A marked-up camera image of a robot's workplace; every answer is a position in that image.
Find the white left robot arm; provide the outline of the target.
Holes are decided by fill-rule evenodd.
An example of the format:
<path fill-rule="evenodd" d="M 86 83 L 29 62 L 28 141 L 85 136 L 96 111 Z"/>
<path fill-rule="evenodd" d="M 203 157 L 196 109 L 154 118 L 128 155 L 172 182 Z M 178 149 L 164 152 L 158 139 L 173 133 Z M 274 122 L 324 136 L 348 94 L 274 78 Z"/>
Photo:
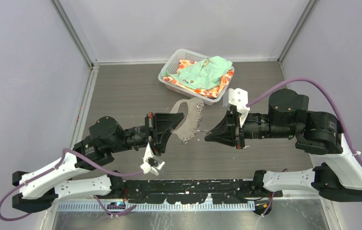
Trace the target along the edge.
<path fill-rule="evenodd" d="M 145 149 L 139 173 L 159 174 L 172 131 L 184 119 L 183 113 L 149 113 L 142 126 L 124 129 L 112 117 L 102 117 L 89 128 L 89 135 L 72 149 L 65 148 L 56 161 L 34 172 L 16 171 L 12 183 L 18 193 L 12 207 L 36 213 L 65 199 L 86 196 L 120 198 L 125 191 L 124 178 L 133 173 L 111 171 L 105 165 L 114 154 Z"/>

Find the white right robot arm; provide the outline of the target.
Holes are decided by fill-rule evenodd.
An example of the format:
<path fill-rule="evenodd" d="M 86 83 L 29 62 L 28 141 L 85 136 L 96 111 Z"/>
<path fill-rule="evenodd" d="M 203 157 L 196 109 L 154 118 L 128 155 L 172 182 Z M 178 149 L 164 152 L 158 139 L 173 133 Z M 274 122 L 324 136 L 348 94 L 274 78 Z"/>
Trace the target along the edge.
<path fill-rule="evenodd" d="M 280 190 L 317 193 L 336 202 L 362 202 L 362 164 L 350 150 L 338 118 L 328 112 L 309 111 L 309 98 L 280 89 L 269 97 L 266 114 L 252 113 L 247 91 L 229 89 L 223 98 L 228 110 L 209 131 L 207 142 L 237 149 L 247 139 L 295 139 L 295 147 L 321 160 L 319 166 L 296 172 L 257 170 L 251 190 L 256 196 Z"/>

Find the white plastic basket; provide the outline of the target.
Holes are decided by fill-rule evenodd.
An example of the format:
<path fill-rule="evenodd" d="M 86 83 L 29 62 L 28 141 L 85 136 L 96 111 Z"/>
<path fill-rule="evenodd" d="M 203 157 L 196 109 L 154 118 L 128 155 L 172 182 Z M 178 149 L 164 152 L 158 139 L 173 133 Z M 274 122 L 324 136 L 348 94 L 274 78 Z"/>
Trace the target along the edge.
<path fill-rule="evenodd" d="M 220 56 L 178 49 L 161 69 L 158 80 L 172 91 L 213 105 L 226 92 L 233 74 L 233 63 Z"/>

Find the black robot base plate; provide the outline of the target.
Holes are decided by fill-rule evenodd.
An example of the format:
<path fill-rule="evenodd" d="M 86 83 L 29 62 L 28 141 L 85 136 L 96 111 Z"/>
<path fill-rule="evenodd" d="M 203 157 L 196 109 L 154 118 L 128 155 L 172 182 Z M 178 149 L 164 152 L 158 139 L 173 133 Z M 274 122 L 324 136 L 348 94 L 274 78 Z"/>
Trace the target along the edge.
<path fill-rule="evenodd" d="M 272 192 L 252 185 L 243 179 L 206 180 L 127 180 L 99 199 L 121 199 L 132 204 L 242 204 L 267 200 Z"/>

